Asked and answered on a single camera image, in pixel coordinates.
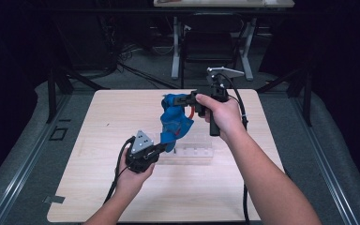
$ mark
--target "black cable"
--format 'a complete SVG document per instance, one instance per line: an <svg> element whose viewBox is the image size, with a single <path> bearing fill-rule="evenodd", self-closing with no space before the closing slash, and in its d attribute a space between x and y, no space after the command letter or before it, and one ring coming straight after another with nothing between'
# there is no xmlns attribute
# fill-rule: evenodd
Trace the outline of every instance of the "black cable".
<svg viewBox="0 0 360 225"><path fill-rule="evenodd" d="M239 95L238 89L235 87L235 85L233 84L233 82L231 81L231 79L227 75L222 74L222 73L219 73L218 75L224 77L230 83L230 86L233 88L233 91L235 92L236 97L238 98L239 108L241 109L242 124L244 125L244 128L246 130L248 130L247 113L245 111L245 105L244 105L244 102L241 99L241 96Z"/></svg>
<svg viewBox="0 0 360 225"><path fill-rule="evenodd" d="M123 154L124 151L125 151L125 147L126 147L129 143L133 143L135 139L136 139L136 137L134 137L134 136L132 136L131 138L127 139L127 141L126 141L126 142L124 143L124 145L122 146L121 151L119 152L118 161L116 162L116 168L115 168L115 178L114 178L113 181L112 181L110 190L108 191L108 194L107 194L106 199L104 200L104 203L106 203L106 202L111 198L111 196L113 195L113 191L114 191L115 188L116 188L116 184L118 183L119 176L122 174L122 172L123 172L125 169L128 168L128 167L126 167L124 170L122 170L121 172L119 172L119 165L121 164L121 158L122 158L122 154Z"/></svg>
<svg viewBox="0 0 360 225"><path fill-rule="evenodd" d="M165 82L165 81L163 81L163 80L161 80L161 79L159 79L159 78L157 78L157 77L154 77L154 76L151 75L151 74L148 74L148 73L146 73L146 72L139 71L138 69L133 68L133 67L129 67L129 66L123 64L123 63L119 63L119 62L118 62L118 65L120 65L123 69L126 69L127 71L129 71L129 72L131 72L131 73L133 73L133 74L135 74L135 75L137 75L137 76L140 76L140 77L145 78L147 81L159 83L159 84L164 85L164 86L166 86L166 87L169 87L169 88L171 88L171 89L178 89L178 87L175 86L174 84L169 83L169 82Z"/></svg>
<svg viewBox="0 0 360 225"><path fill-rule="evenodd" d="M247 113L245 111L245 105L244 105L244 102L241 99L241 96L239 95L238 89L235 87L235 85L233 84L233 82L231 81L231 79L227 75L222 74L222 73L219 73L218 75L224 77L230 83L230 86L233 88L233 91L235 92L236 97L238 98L237 101L238 101L238 104L239 104L239 108L241 109L242 124L244 125L245 130L248 130ZM244 183L243 206L244 206L245 222L246 222L247 225L249 225L250 224L250 218L249 218L249 215L248 215L248 187L247 187L247 185L245 183Z"/></svg>

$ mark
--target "chair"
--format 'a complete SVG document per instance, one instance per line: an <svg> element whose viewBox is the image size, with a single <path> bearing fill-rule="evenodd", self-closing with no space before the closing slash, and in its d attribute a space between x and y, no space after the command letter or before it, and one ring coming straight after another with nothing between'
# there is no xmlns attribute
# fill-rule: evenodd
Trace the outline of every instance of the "chair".
<svg viewBox="0 0 360 225"><path fill-rule="evenodd" d="M181 21L181 88L185 63L232 64L235 68L241 38L247 28L239 14L195 13Z"/></svg>

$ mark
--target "blue fabric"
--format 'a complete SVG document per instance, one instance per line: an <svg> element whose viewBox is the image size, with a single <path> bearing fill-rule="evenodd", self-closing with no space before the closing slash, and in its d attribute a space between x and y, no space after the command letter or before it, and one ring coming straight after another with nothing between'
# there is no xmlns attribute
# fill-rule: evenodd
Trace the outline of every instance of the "blue fabric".
<svg viewBox="0 0 360 225"><path fill-rule="evenodd" d="M183 138L194 123L184 114L182 106L173 106L174 98L186 96L186 94L166 95L162 99L161 105L164 113L160 116L162 122L162 133L160 133L160 142L168 144L165 151L171 152L176 145L176 140Z"/></svg>

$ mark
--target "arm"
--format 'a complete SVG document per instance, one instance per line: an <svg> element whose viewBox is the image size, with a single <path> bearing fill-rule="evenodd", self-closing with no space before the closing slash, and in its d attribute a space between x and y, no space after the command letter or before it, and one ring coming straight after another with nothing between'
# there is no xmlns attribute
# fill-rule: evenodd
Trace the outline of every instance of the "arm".
<svg viewBox="0 0 360 225"><path fill-rule="evenodd" d="M126 168L126 154L121 157L119 172ZM142 173L128 169L119 176L114 194L84 224L116 224L122 213L142 189L144 181L153 173L155 164Z"/></svg>
<svg viewBox="0 0 360 225"><path fill-rule="evenodd" d="M264 224L321 224L301 190L249 136L241 123L238 104L220 103L197 95L197 101L212 110L220 137L229 145L244 178L250 198ZM209 122L209 113L205 120Z"/></svg>

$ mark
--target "finger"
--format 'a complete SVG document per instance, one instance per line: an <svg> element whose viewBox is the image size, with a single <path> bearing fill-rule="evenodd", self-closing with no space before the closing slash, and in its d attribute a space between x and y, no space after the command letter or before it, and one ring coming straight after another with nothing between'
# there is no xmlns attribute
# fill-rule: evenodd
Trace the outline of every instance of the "finger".
<svg viewBox="0 0 360 225"><path fill-rule="evenodd" d="M210 123L210 110L206 110L206 111L205 111L205 117L204 117L204 119L205 119L205 122L206 122L206 123Z"/></svg>
<svg viewBox="0 0 360 225"><path fill-rule="evenodd" d="M206 106L207 108L209 108L211 111L215 111L219 105L220 105L220 102L212 99L211 97L209 96L206 96L206 95L203 95L203 94L197 94L197 96L195 97L197 99L197 101Z"/></svg>
<svg viewBox="0 0 360 225"><path fill-rule="evenodd" d="M119 164L120 170L123 170L127 166L127 163L126 163L127 153L128 153L128 148L125 148L124 152L122 153L121 161L120 161L120 164Z"/></svg>

